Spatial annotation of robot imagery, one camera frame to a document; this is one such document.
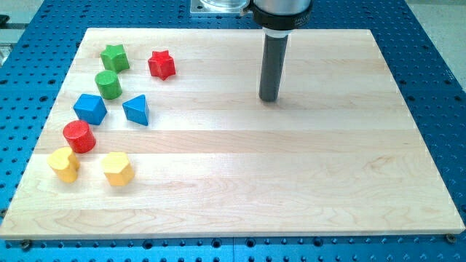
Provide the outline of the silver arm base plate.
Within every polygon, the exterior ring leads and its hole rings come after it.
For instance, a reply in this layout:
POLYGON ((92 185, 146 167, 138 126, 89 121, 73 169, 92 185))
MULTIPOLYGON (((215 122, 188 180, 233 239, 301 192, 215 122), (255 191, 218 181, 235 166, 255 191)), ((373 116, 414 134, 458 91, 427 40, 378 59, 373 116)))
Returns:
POLYGON ((240 14, 249 0, 189 0, 192 15, 240 14))

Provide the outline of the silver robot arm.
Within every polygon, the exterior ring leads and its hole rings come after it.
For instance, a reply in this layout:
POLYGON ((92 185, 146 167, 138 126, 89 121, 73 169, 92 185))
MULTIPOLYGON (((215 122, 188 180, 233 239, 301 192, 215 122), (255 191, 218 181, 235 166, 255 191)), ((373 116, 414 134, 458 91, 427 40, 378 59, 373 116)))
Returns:
POLYGON ((313 3, 313 0, 247 0, 240 7, 240 14, 251 12, 253 21, 267 36, 281 39, 309 22, 313 3))

